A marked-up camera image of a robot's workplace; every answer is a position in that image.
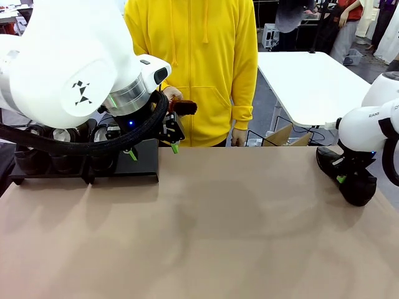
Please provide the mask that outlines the brown shoe brush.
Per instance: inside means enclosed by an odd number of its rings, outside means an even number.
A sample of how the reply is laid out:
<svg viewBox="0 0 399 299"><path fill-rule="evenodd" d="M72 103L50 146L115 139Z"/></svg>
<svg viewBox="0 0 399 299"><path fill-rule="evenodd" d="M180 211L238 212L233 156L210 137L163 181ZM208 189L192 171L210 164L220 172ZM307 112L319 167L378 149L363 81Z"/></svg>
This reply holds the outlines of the brown shoe brush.
<svg viewBox="0 0 399 299"><path fill-rule="evenodd" d="M191 100L173 100L169 105L169 112L178 116L194 115L197 109L197 104Z"/></svg>

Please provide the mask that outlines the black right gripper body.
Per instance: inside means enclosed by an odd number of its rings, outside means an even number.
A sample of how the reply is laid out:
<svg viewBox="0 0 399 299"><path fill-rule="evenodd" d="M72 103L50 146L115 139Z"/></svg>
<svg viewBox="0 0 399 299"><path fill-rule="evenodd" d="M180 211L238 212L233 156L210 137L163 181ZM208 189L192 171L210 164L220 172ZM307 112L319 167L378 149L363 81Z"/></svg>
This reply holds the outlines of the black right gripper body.
<svg viewBox="0 0 399 299"><path fill-rule="evenodd" d="M352 173L363 171L370 166L374 161L375 151L354 151L346 147L341 140L338 140L338 146L343 150L339 165L339 174L347 176Z"/></svg>

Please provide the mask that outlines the person's left forearm yellow sleeve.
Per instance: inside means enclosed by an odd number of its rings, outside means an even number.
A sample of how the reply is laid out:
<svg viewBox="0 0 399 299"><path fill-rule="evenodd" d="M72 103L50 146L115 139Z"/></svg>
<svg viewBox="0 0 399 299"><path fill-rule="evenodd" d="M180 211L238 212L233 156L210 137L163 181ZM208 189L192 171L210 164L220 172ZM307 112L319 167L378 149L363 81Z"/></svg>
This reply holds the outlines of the person's left forearm yellow sleeve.
<svg viewBox="0 0 399 299"><path fill-rule="evenodd" d="M239 130L247 130L252 120L253 100L256 91L257 68L240 73L233 81L232 116L234 127Z"/></svg>

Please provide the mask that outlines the person in beige clothes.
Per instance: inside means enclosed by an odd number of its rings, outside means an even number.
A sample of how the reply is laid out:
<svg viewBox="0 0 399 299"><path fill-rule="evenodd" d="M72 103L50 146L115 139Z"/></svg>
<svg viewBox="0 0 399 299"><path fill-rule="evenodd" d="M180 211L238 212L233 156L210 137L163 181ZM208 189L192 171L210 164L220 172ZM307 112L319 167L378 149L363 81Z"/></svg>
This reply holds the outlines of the person in beige clothes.
<svg viewBox="0 0 399 299"><path fill-rule="evenodd" d="M355 35L362 39L371 40L377 24L380 0L360 0L360 3L363 7L363 13Z"/></svg>

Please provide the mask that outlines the person's right hand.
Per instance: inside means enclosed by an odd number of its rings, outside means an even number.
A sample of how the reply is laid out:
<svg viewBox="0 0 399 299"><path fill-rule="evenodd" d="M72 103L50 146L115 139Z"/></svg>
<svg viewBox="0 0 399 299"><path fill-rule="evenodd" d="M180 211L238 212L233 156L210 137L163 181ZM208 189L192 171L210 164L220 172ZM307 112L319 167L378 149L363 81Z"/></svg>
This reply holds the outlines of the person's right hand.
<svg viewBox="0 0 399 299"><path fill-rule="evenodd" d="M167 86L166 88L164 88L163 93L167 97L170 105L173 102L184 100L183 94L173 86Z"/></svg>

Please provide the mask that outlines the white computer case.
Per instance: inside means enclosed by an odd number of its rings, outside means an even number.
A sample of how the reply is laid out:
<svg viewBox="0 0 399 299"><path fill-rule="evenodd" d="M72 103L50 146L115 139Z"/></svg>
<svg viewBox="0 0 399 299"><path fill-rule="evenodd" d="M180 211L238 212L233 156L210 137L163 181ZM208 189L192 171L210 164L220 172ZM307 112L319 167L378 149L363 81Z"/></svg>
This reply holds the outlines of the white computer case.
<svg viewBox="0 0 399 299"><path fill-rule="evenodd" d="M262 34L262 46L271 49L279 42L279 31L275 24L265 23Z"/></svg>

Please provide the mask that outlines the person in grey top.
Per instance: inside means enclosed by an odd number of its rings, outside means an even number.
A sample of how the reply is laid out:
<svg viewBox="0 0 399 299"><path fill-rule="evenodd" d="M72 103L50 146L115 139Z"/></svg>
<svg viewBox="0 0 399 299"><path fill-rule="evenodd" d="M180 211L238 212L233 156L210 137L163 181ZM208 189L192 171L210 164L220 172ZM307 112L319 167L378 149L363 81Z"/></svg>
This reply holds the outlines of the person in grey top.
<svg viewBox="0 0 399 299"><path fill-rule="evenodd" d="M291 52L296 49L297 29L304 14L313 13L315 0L279 0L275 26L279 31L279 42L274 52Z"/></svg>

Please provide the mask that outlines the person's left hand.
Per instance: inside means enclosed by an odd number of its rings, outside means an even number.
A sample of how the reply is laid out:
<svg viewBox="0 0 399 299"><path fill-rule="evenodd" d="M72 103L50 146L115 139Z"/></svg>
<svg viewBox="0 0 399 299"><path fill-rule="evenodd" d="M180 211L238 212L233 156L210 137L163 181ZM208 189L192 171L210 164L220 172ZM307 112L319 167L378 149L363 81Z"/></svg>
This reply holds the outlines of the person's left hand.
<svg viewBox="0 0 399 299"><path fill-rule="evenodd" d="M246 141L246 130L233 128L231 133L231 146L243 147Z"/></svg>

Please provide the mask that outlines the person in yellow hoodie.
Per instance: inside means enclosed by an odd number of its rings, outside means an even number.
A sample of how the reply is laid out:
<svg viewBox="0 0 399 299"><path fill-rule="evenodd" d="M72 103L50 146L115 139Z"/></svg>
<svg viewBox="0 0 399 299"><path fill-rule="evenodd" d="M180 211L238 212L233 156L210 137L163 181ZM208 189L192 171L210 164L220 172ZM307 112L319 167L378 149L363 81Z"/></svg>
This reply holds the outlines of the person in yellow hoodie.
<svg viewBox="0 0 399 299"><path fill-rule="evenodd" d="M139 54L167 61L162 83L195 102L181 117L183 146L231 144L234 79L257 68L257 30L252 0L128 0L125 22Z"/></svg>

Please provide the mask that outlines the cardboard box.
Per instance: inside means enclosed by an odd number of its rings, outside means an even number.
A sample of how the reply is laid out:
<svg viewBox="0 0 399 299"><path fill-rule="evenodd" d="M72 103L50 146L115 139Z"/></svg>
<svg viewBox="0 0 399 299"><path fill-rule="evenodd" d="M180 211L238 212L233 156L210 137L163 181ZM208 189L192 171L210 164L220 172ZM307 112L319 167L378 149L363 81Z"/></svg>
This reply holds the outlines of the cardboard box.
<svg viewBox="0 0 399 299"><path fill-rule="evenodd" d="M287 125L280 130L273 132L262 141L262 146L307 146L313 136L313 133L306 132L301 137L290 140L293 129L294 125Z"/></svg>

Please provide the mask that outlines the black metal shoe stand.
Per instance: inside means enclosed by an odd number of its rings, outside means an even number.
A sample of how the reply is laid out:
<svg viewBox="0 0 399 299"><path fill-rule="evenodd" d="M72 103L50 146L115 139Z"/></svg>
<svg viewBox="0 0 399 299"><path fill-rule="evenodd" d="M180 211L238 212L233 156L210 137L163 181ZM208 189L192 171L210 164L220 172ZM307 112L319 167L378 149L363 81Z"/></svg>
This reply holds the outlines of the black metal shoe stand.
<svg viewBox="0 0 399 299"><path fill-rule="evenodd" d="M89 159L89 176L94 178L122 178L152 176L158 182L158 140L145 140L135 146L138 161L123 151Z"/></svg>
<svg viewBox="0 0 399 299"><path fill-rule="evenodd" d="M44 174L25 174L19 166L16 164L14 169L12 170L9 178L16 185L21 185L26 179L69 179L69 178L80 178L85 184L93 184L94 178L89 176L89 165L87 162L87 158L85 156L82 157L82 164L80 169L73 174L61 174L58 173L52 166L51 160L50 165L47 171Z"/></svg>

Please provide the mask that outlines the grey storage bin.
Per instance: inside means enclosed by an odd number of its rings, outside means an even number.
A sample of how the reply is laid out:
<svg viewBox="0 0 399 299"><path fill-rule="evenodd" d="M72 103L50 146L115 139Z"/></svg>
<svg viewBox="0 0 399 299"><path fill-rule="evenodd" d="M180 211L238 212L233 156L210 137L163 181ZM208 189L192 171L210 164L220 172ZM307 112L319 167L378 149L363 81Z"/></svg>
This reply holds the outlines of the grey storage bin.
<svg viewBox="0 0 399 299"><path fill-rule="evenodd" d="M348 54L344 58L344 66L358 65L363 57L363 54L357 49L350 49Z"/></svg>

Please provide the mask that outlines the person in orange shirt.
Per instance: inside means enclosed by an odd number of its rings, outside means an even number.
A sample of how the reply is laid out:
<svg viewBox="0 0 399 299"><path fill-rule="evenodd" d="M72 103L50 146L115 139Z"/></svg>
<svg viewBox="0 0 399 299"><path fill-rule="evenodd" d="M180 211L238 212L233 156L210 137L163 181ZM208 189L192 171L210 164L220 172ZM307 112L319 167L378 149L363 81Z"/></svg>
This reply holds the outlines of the person in orange shirt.
<svg viewBox="0 0 399 299"><path fill-rule="evenodd" d="M364 3L365 0L337 1L337 7L340 10L339 32L330 51L330 56L342 65L355 39L357 26L363 14Z"/></svg>

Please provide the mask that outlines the white table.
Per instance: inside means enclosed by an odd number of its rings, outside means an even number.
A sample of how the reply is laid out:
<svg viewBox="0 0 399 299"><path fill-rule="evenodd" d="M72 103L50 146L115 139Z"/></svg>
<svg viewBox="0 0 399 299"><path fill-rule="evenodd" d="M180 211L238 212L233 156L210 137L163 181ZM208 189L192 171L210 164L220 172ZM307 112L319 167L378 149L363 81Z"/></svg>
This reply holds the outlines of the white table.
<svg viewBox="0 0 399 299"><path fill-rule="evenodd" d="M324 127L360 107L370 89L323 52L259 52L258 69L276 97L270 130L282 110L296 126Z"/></svg>

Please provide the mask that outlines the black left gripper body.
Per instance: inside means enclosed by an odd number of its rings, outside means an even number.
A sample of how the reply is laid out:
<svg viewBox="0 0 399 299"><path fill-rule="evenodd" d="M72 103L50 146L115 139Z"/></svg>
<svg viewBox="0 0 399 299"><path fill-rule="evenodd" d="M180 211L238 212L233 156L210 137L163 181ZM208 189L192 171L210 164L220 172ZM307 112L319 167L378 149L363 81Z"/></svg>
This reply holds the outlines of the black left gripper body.
<svg viewBox="0 0 399 299"><path fill-rule="evenodd" d="M114 116L113 119L119 127L120 136L126 135L141 126L153 114L154 109L154 105L145 105L134 113Z"/></svg>

